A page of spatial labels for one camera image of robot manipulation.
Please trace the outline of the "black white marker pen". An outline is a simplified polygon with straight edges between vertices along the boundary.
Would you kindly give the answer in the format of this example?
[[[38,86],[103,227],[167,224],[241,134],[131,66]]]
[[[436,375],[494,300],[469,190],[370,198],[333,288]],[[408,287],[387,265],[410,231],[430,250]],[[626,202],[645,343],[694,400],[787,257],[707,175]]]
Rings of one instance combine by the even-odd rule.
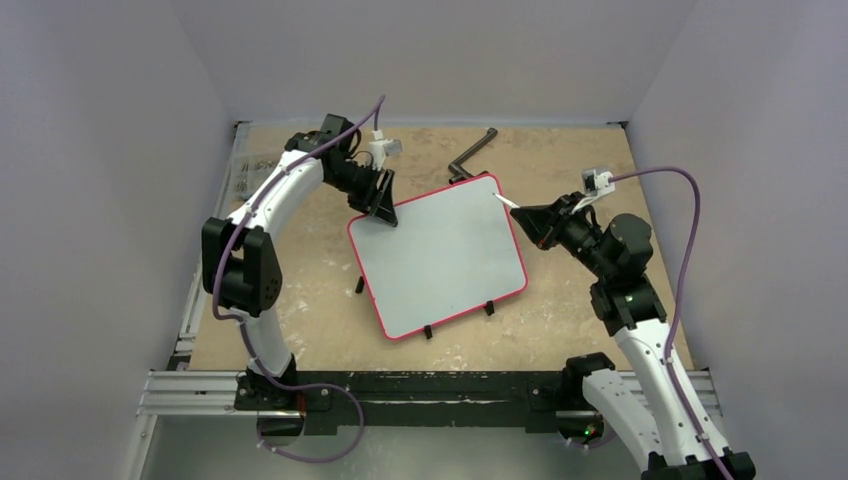
[[[510,199],[508,199],[508,198],[506,198],[506,197],[504,197],[504,196],[503,196],[503,195],[501,195],[501,194],[493,193],[493,196],[494,196],[494,197],[495,197],[495,198],[496,198],[499,202],[501,202],[501,203],[502,203],[502,204],[503,204],[503,205],[504,205],[504,206],[505,206],[508,210],[514,210],[514,209],[518,209],[518,208],[519,208],[519,205],[518,205],[517,203],[515,203],[514,201],[512,201],[512,200],[510,200]]]

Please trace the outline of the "red framed whiteboard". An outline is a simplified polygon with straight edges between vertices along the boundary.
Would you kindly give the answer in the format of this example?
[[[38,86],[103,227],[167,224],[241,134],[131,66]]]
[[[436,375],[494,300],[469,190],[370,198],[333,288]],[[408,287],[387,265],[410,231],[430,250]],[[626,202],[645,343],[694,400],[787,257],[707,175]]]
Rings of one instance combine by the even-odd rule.
[[[347,234],[384,336],[401,340],[524,291],[528,273],[492,174],[397,204],[391,227],[364,215]]]

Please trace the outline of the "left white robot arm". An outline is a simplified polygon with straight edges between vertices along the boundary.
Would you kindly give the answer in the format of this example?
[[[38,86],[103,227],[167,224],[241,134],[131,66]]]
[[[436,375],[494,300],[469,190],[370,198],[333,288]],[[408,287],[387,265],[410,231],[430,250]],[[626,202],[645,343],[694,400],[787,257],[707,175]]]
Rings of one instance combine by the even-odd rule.
[[[322,184],[344,193],[353,210],[398,224],[395,173],[385,162],[401,153],[402,144],[379,128],[365,142],[361,127],[329,114],[319,129],[295,133],[249,199],[225,218],[209,218],[201,229],[202,284],[212,297],[212,314],[236,323],[248,354],[245,389],[259,392],[275,409],[292,405],[301,388],[275,307],[284,283],[276,236]]]

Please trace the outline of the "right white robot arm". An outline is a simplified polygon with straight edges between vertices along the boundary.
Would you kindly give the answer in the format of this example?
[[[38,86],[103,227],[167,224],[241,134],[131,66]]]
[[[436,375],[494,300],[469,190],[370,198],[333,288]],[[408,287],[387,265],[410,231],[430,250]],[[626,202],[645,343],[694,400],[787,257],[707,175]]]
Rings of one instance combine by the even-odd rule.
[[[601,227],[579,193],[549,205],[511,206],[509,215],[540,250],[561,246],[592,273],[591,305],[624,353],[644,398],[621,384],[600,353],[567,360],[564,399],[590,405],[622,440],[643,479],[752,479],[751,456],[734,450],[716,428],[674,347],[672,326],[646,268],[652,230],[631,213]]]

